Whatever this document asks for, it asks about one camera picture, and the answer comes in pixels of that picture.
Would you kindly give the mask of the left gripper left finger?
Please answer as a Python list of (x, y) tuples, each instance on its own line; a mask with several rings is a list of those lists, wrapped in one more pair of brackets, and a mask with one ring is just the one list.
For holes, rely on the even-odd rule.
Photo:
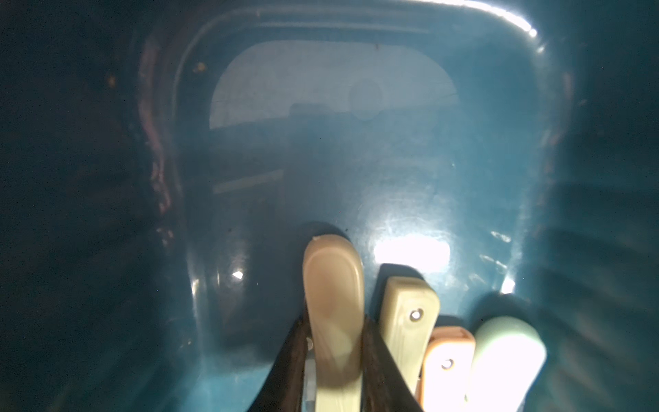
[(298, 412), (303, 408), (305, 362), (309, 352), (307, 338), (311, 335), (307, 307), (293, 322), (263, 386), (249, 412)]

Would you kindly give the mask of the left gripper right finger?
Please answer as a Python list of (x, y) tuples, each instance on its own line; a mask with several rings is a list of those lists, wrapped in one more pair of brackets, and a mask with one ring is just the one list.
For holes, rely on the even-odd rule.
[(377, 324), (368, 316), (365, 316), (362, 331), (361, 368), (364, 411), (422, 412), (379, 333)]

